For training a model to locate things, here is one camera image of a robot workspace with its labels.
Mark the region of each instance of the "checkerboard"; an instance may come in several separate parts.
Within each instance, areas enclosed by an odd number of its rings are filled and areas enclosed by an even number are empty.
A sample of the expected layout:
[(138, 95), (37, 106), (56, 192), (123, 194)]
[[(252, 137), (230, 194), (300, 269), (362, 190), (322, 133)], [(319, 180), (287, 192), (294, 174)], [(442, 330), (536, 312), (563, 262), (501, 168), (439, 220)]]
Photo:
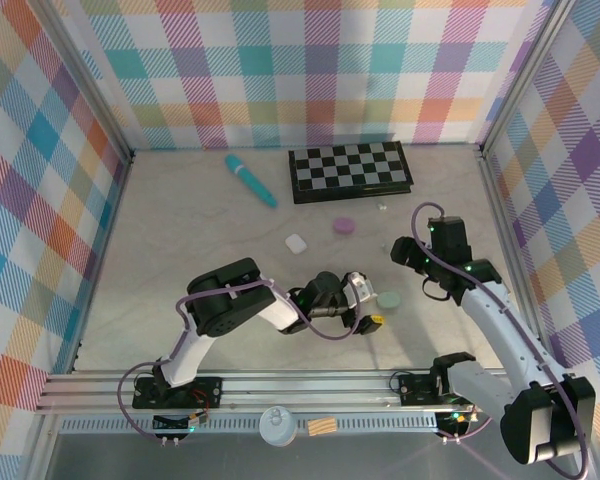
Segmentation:
[(409, 193), (413, 179), (400, 142), (289, 152), (293, 202)]

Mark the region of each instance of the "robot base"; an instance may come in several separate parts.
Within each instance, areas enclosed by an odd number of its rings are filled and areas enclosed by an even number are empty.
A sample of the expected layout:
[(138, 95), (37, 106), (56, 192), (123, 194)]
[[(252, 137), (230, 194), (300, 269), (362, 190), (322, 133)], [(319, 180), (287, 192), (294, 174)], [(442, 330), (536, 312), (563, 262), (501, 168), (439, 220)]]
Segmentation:
[(471, 405), (466, 398), (454, 394), (449, 388), (447, 370), (456, 363), (472, 361), (467, 352), (437, 357), (429, 373), (398, 375), (400, 404), (403, 407), (422, 405)]
[(135, 382), (131, 406), (136, 410), (218, 408), (221, 397), (220, 377), (196, 378), (191, 383), (166, 390), (155, 377), (140, 377)]

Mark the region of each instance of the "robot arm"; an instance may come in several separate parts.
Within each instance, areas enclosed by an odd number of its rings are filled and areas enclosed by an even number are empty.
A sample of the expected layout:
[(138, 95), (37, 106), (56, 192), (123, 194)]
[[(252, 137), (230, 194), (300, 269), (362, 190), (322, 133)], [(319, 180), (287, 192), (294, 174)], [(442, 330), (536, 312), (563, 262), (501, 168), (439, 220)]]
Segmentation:
[(544, 372), (548, 366), (561, 380), (590, 439), (595, 391), (586, 378), (575, 378), (549, 355), (533, 335), (509, 299), (500, 275), (487, 260), (473, 260), (464, 222), (458, 217), (430, 219), (429, 251), (453, 267), (469, 272), (505, 305), (514, 321), (543, 356), (539, 363), (518, 329), (483, 290), (467, 279), (430, 261), (413, 238), (396, 240), (391, 259), (413, 268), (438, 283), (478, 325), (504, 367), (509, 384), (485, 371), (467, 353), (452, 354), (434, 361), (431, 369), (435, 394), (452, 393), (466, 398), (499, 422), (511, 455), (520, 463), (549, 460), (580, 450), (575, 427), (553, 382)]
[[(194, 279), (187, 287), (191, 295), (206, 290), (246, 285), (261, 280), (260, 270), (251, 258), (245, 258)], [(296, 308), (309, 320), (341, 316), (345, 327), (355, 322), (356, 294), (361, 302), (375, 296), (371, 282), (358, 272), (339, 280), (331, 272), (322, 272), (303, 289), (293, 289), (288, 298), (266, 285), (235, 294), (225, 293), (193, 300), (186, 305), (191, 325), (178, 354), (168, 363), (156, 367), (154, 376), (163, 388), (175, 388), (193, 381), (198, 367), (215, 340), (247, 320), (257, 316), (268, 321), (283, 334), (306, 328)], [(380, 324), (364, 317), (355, 333), (375, 331)]]

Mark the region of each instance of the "pink disc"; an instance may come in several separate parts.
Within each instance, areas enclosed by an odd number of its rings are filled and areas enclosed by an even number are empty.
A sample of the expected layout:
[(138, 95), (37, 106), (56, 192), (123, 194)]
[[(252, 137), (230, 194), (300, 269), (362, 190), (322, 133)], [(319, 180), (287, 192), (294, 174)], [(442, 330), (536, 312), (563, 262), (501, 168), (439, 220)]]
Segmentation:
[(349, 235), (356, 229), (356, 222), (348, 217), (336, 218), (333, 221), (333, 229), (343, 235)]

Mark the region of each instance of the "plaid wallpaper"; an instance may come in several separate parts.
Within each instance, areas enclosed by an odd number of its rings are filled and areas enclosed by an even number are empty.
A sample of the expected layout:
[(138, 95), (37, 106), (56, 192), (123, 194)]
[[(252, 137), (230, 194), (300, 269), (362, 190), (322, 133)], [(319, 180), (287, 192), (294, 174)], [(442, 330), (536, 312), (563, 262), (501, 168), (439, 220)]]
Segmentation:
[(195, 148), (473, 142), (551, 0), (54, 3), (131, 142)]
[(551, 344), (596, 387), (600, 438), (600, 0), (577, 4), (495, 154)]
[[(500, 112), (500, 107), (502, 106), (502, 103), (504, 102), (507, 94), (509, 93), (509, 89), (513, 85), (513, 81), (515, 80), (516, 75), (520, 71), (520, 68), (523, 66), (527, 55), (531, 51), (533, 42), (536, 39), (536, 36), (538, 35), (538, 32), (540, 31), (544, 21), (547, 19), (547, 15), (549, 14), (553, 3), (554, 0), (542, 0), (542, 5), (540, 6), (540, 8), (538, 8), (536, 16), (533, 19), (533, 23), (527, 30), (527, 34), (524, 37), (524, 41), (522, 42), (522, 45), (520, 45), (520, 49), (518, 50), (518, 53), (516, 54), (513, 63), (511, 63), (511, 66), (507, 71), (504, 81), (498, 87), (498, 94), (496, 95), (495, 100), (489, 108), (489, 113), (487, 114), (485, 122), (480, 127), (480, 133), (478, 133), (478, 136), (475, 139), (476, 143), (484, 143), (484, 139), (486, 138), (487, 133), (489, 133), (491, 125), (493, 125), (493, 122), (495, 121), (498, 113)], [(469, 142), (474, 141), (474, 139), (472, 138), (468, 138), (467, 140)]]
[(25, 0), (0, 0), (0, 479), (65, 360), (122, 172)]

